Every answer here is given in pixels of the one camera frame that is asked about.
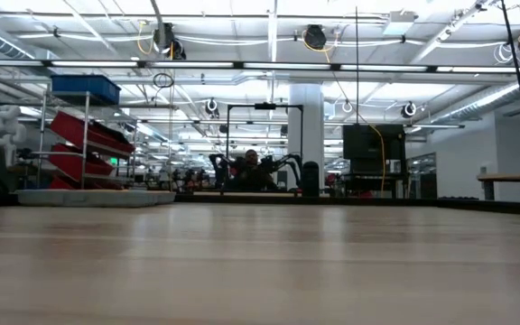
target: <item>white pillar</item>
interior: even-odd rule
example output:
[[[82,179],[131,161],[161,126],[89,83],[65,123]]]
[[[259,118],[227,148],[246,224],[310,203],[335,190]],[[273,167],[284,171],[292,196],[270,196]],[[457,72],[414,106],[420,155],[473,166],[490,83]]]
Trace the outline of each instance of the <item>white pillar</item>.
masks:
[[[324,96],[320,84],[292,84],[289,105],[304,105],[304,139],[302,162],[315,162],[320,169],[320,188],[324,188]],[[301,113],[288,109],[288,153],[300,153]],[[288,171],[288,189],[295,188],[292,171]]]

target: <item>black frame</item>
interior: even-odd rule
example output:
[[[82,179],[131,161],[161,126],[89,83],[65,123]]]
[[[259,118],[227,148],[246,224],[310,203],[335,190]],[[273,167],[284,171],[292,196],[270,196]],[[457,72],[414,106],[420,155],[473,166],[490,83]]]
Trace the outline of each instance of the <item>black frame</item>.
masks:
[[[300,156],[304,158],[304,105],[272,105],[276,108],[298,108],[300,109]],[[257,105],[228,105],[227,106],[227,131],[226,131],[226,158],[230,157],[230,111],[232,108],[257,108]]]

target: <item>ceiling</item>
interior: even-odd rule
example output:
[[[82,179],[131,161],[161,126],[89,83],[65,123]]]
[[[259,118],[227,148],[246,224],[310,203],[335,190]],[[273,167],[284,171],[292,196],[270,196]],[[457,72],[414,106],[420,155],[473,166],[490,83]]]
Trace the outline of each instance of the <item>ceiling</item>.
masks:
[[[520,5],[520,0],[507,0],[507,5]],[[500,43],[506,40],[506,27],[502,11],[496,1],[483,0],[486,11],[471,16],[463,25],[451,33],[450,38],[440,46],[428,51],[416,62],[419,51],[426,42],[439,35],[458,13],[470,9],[476,1],[457,0],[396,0],[355,1],[355,0],[302,0],[277,1],[276,19],[270,20],[274,10],[273,1],[238,0],[183,0],[180,2],[157,1],[165,22],[172,22],[174,33],[181,38],[188,60],[245,60],[245,61],[288,61],[325,63],[321,52],[308,50],[302,36],[308,24],[323,27],[328,38],[331,62],[357,62],[375,64],[422,64],[422,65],[484,65],[499,63],[496,52]],[[358,6],[359,24],[355,24],[355,5]],[[418,17],[406,32],[407,42],[401,43],[400,36],[383,35],[386,17],[390,12],[414,12]],[[520,30],[520,6],[509,12],[513,30]],[[83,23],[76,17],[83,16]],[[269,42],[270,27],[277,24],[276,39]],[[58,58],[68,60],[158,60],[156,51],[150,53],[149,40],[137,40],[141,34],[150,36],[157,22],[149,0],[49,0],[11,1],[0,0],[0,32],[6,33],[16,44],[28,49],[51,51]],[[107,40],[107,45],[99,37]],[[276,47],[275,57],[269,49]],[[122,87],[121,102],[145,103],[147,107],[129,108],[130,115],[148,120],[166,120],[171,112],[164,108],[150,108],[154,105],[158,88],[152,84],[152,76],[162,70],[100,70],[64,69],[63,73],[106,74]],[[253,104],[269,100],[271,97],[271,71],[246,70],[175,70],[176,89],[157,92],[157,103],[173,103],[179,109],[172,112],[172,118],[207,119],[205,106],[210,98],[218,102],[220,119],[226,117],[227,104]],[[400,107],[409,101],[433,114],[452,106],[489,86],[503,85],[513,81],[510,76],[435,76],[414,74],[360,74],[359,89],[354,73],[339,72],[340,85],[346,90],[348,99],[360,103],[360,114],[375,123],[407,123],[400,117]],[[42,94],[47,79],[33,71],[0,69],[0,79],[19,85],[22,89]],[[339,85],[329,71],[282,71],[277,72],[274,84],[274,101],[286,102],[291,83],[318,82],[326,102],[335,104],[335,111],[329,114],[328,122],[350,122],[355,120],[354,112],[342,109],[345,98]],[[16,88],[0,83],[0,100],[39,100]],[[253,109],[235,110],[232,118],[254,121],[286,121],[285,112],[273,114]],[[223,135],[216,125],[206,125],[201,135],[193,125],[168,125],[151,123],[152,130],[174,141],[189,139],[193,144],[184,144],[182,149],[193,153],[217,150],[210,139]],[[280,126],[243,125],[230,131],[234,137],[280,137]],[[328,139],[339,139],[340,130],[326,128]],[[148,135],[148,143],[157,143],[156,137]],[[249,146],[241,145],[238,150]],[[274,153],[284,153],[285,148],[270,145]],[[338,148],[326,148],[328,160],[338,158]]]

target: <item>storage rack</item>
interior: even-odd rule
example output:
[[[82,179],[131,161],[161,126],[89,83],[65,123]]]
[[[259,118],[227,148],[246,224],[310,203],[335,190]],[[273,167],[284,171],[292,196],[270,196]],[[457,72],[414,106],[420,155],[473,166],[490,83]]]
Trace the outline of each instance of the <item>storage rack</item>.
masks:
[[[82,146],[80,148],[82,150],[82,153],[44,152],[43,151],[43,137],[45,135],[45,114],[46,114],[46,110],[47,110],[48,105],[49,105],[49,99],[50,98],[55,98],[55,97],[61,96],[61,95],[80,96],[80,97],[85,98],[85,106],[84,106],[84,132],[83,132],[83,142],[82,142]],[[59,92],[55,92],[55,93],[51,94],[50,91],[49,91],[49,87],[45,91],[44,97],[43,97],[43,103],[42,103],[42,119],[41,119],[41,123],[40,123],[39,152],[34,153],[34,154],[39,156],[39,158],[38,158],[38,171],[37,171],[37,187],[38,188],[41,186],[42,161],[43,161],[44,158],[49,158],[51,155],[69,155],[69,156],[81,157],[81,178],[80,178],[79,182],[80,182],[82,190],[85,189],[86,181],[90,181],[90,180],[112,181],[112,182],[118,182],[118,183],[128,183],[130,181],[130,178],[128,178],[128,177],[119,177],[118,176],[118,174],[119,174],[119,161],[123,157],[126,157],[126,158],[128,158],[128,164],[127,165],[129,166],[129,158],[131,156],[132,160],[135,162],[135,150],[130,154],[130,153],[122,152],[122,151],[119,151],[117,149],[105,146],[103,144],[90,142],[88,140],[89,111],[93,107],[93,106],[90,105],[92,100],[94,102],[96,102],[96,103],[101,103],[101,99],[98,98],[98,97],[94,97],[94,95],[91,94],[90,92],[84,92],[84,93],[71,93],[70,92],[70,93],[65,93],[65,94],[62,94],[62,93],[59,93]],[[117,108],[117,106],[113,106],[113,105],[104,105],[104,106],[99,106],[99,107],[102,107],[102,108],[106,108],[106,107],[114,108],[115,107],[115,108]],[[126,116],[126,115],[124,115],[122,113],[120,113],[120,116],[123,116],[123,118],[119,118],[117,120],[111,120],[111,121],[112,122],[115,122],[115,121],[117,121],[117,122],[129,121],[129,122],[134,123],[133,146],[135,147],[135,145],[136,145],[135,138],[136,138],[136,132],[137,132],[136,131],[136,129],[137,129],[136,128],[137,127],[137,121],[135,119],[133,119],[132,117]],[[86,173],[86,161],[88,159],[88,147],[89,146],[92,146],[92,147],[95,147],[95,148],[100,148],[104,152],[111,152],[111,153],[114,153],[116,155],[117,167],[116,167],[116,176],[115,177],[114,176],[105,176],[105,175],[97,175],[97,174],[92,174],[92,173]],[[72,177],[70,177],[67,173],[62,172],[61,169],[58,168],[58,171],[60,171],[64,176],[69,177],[73,181],[77,181],[77,180],[73,179]],[[132,169],[132,178],[131,178],[131,180],[134,178],[134,176],[135,176],[135,169]]]

